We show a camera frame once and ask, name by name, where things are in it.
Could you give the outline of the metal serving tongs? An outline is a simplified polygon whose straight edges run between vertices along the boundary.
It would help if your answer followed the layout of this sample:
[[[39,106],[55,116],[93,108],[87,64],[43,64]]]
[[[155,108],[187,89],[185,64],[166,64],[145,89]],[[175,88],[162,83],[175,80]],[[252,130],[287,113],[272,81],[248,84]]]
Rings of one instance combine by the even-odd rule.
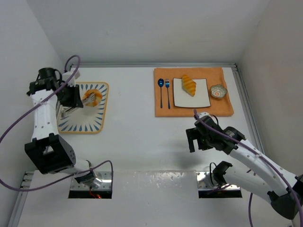
[[[96,96],[95,93],[91,93],[88,97],[82,99],[82,104],[89,107],[95,107],[99,104],[100,99]],[[61,107],[59,111],[60,117],[66,117],[68,114],[71,114],[75,110],[79,109],[79,107]]]

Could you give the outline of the curled striped croissant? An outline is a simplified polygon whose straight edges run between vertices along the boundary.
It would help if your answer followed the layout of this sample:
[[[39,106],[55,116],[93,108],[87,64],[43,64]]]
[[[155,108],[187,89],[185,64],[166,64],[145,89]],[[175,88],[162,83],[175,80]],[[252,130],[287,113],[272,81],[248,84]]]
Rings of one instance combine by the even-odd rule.
[[[82,103],[85,106],[95,107],[102,101],[102,97],[102,93],[97,89],[89,89],[84,93]]]

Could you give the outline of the long striped croissant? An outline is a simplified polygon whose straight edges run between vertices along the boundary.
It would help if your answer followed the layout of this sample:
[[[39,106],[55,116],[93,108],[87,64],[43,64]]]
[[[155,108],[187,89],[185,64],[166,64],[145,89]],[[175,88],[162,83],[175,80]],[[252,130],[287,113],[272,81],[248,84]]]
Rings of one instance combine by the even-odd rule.
[[[194,97],[196,94],[196,82],[194,82],[188,75],[183,75],[182,88],[191,96]]]

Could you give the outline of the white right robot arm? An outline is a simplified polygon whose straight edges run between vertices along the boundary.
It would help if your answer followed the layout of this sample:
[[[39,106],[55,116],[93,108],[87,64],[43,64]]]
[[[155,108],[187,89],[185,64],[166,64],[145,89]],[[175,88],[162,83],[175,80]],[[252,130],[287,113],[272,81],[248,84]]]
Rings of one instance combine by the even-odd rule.
[[[234,184],[267,201],[282,217],[292,220],[302,214],[303,177],[283,169],[257,150],[246,137],[233,127],[222,129],[211,116],[199,116],[195,126],[186,130],[189,151],[222,151],[249,168],[253,174],[242,172],[235,165],[221,161],[211,169],[205,182],[209,189]]]

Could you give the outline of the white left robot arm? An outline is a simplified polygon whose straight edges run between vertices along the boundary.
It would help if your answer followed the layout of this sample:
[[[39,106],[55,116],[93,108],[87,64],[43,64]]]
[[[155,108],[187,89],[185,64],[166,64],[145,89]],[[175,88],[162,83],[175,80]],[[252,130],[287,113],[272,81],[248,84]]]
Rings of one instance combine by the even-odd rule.
[[[58,70],[42,68],[38,79],[29,84],[27,95],[34,105],[34,131],[25,152],[42,174],[73,174],[77,183],[90,188],[97,186],[97,178],[88,160],[77,160],[72,146],[57,128],[58,108],[82,108],[80,87],[75,79],[78,71],[56,75]]]

